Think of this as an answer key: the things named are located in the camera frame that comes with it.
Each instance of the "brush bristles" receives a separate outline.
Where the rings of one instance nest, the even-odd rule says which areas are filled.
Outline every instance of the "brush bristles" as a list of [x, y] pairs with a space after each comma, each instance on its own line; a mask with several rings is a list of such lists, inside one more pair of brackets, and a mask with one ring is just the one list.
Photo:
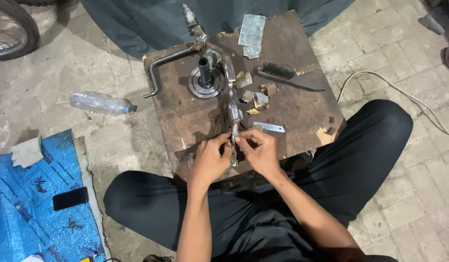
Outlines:
[[290, 80], [296, 75], [295, 71], [273, 62], [264, 62], [261, 68], [263, 73], [271, 74], [285, 80]]

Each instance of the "concrete floor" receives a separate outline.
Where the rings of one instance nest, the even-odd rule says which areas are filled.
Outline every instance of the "concrete floor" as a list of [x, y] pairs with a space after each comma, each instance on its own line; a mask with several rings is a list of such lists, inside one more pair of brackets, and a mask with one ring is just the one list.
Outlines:
[[[99, 206], [108, 184], [135, 169], [170, 176], [169, 163], [147, 79], [140, 61], [118, 49], [82, 5], [58, 15], [53, 8], [27, 8], [42, 34], [39, 50], [0, 62], [0, 153], [37, 135], [71, 128], [85, 136]], [[440, 50], [448, 46], [418, 24], [426, 14], [419, 0], [357, 0], [312, 38], [331, 87], [338, 93], [349, 74], [374, 70], [433, 107], [449, 129], [449, 70]], [[68, 98], [96, 90], [130, 99], [138, 112], [123, 116], [87, 114]], [[340, 105], [346, 118], [367, 101], [387, 98], [414, 118], [405, 151], [375, 197], [349, 231], [368, 254], [404, 262], [449, 262], [449, 137], [418, 107], [379, 79], [366, 75], [346, 86]], [[140, 262], [168, 249], [104, 216], [114, 257]]]

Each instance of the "black phone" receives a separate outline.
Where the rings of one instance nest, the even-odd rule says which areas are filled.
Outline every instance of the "black phone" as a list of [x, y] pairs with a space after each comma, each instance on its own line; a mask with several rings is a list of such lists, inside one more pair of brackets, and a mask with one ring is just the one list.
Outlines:
[[59, 211], [65, 208], [73, 207], [75, 205], [87, 203], [87, 201], [87, 188], [77, 188], [69, 192], [64, 192], [53, 196], [53, 210]]

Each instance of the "wooden board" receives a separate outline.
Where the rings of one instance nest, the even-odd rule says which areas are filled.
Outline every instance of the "wooden board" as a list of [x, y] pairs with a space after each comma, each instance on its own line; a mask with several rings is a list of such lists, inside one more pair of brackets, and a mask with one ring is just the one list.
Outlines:
[[[308, 92], [278, 83], [278, 92], [270, 97], [270, 108], [252, 116], [244, 112], [243, 124], [251, 127], [254, 121], [268, 122], [269, 118], [274, 118], [273, 124], [287, 123], [289, 128], [286, 133], [269, 131], [278, 140], [279, 159], [331, 143], [345, 125], [344, 116], [320, 69], [297, 14], [289, 11], [267, 18], [262, 52], [258, 59], [249, 60], [242, 56], [242, 46], [238, 45], [239, 31], [240, 28], [237, 28], [234, 33], [219, 33], [210, 37], [211, 42], [230, 54], [235, 54], [233, 64], [236, 74], [240, 71], [252, 73], [257, 65], [272, 61], [292, 66], [298, 72], [314, 69], [313, 73], [306, 76], [322, 82], [327, 87], [324, 92]], [[188, 46], [191, 46], [191, 43], [148, 54], [144, 65], [148, 67], [154, 60]], [[188, 76], [197, 67], [198, 58], [203, 52], [160, 66], [157, 75], [161, 91], [153, 97], [172, 172], [185, 181], [191, 173], [192, 161], [188, 161], [187, 157], [178, 159], [178, 153], [212, 136], [214, 119], [220, 113], [221, 101], [224, 100], [221, 95], [211, 99], [198, 99], [189, 92]], [[253, 73], [252, 77], [253, 84], [237, 90], [238, 98], [241, 98], [245, 90], [258, 92], [258, 86], [269, 82], [254, 76]], [[250, 109], [248, 104], [238, 104], [244, 111]], [[334, 123], [330, 123], [330, 116], [334, 118]], [[330, 127], [336, 129], [333, 135], [326, 134]], [[238, 167], [230, 168], [219, 180], [251, 169], [248, 161], [240, 162]]]

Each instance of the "hand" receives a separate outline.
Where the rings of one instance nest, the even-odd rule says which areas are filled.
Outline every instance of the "hand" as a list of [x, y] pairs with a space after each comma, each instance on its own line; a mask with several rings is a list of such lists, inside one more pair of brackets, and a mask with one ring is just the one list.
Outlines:
[[[257, 148], [253, 149], [247, 143], [247, 139], [255, 142]], [[269, 176], [281, 174], [282, 169], [276, 156], [276, 138], [257, 129], [251, 129], [241, 132], [239, 137], [236, 137], [236, 143], [259, 174], [267, 179]]]
[[[194, 185], [208, 189], [211, 183], [227, 170], [231, 164], [232, 153], [230, 135], [231, 132], [223, 133], [214, 139], [200, 143], [188, 187]], [[219, 149], [222, 144], [225, 144], [225, 151], [221, 156]]]

